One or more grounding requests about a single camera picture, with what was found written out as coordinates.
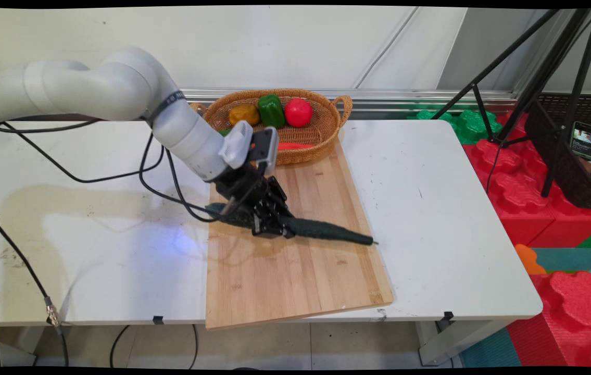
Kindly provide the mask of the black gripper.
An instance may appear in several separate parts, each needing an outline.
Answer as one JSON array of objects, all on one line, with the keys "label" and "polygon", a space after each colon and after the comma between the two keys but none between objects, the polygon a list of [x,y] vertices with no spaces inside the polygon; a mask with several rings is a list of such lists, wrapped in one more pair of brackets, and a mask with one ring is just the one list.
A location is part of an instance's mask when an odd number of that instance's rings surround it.
[{"label": "black gripper", "polygon": [[293,238],[295,233],[285,219],[293,218],[286,194],[274,176],[265,176],[265,166],[243,165],[227,168],[215,178],[215,190],[227,199],[220,211],[228,216],[243,210],[253,214],[252,235],[258,238]]}]

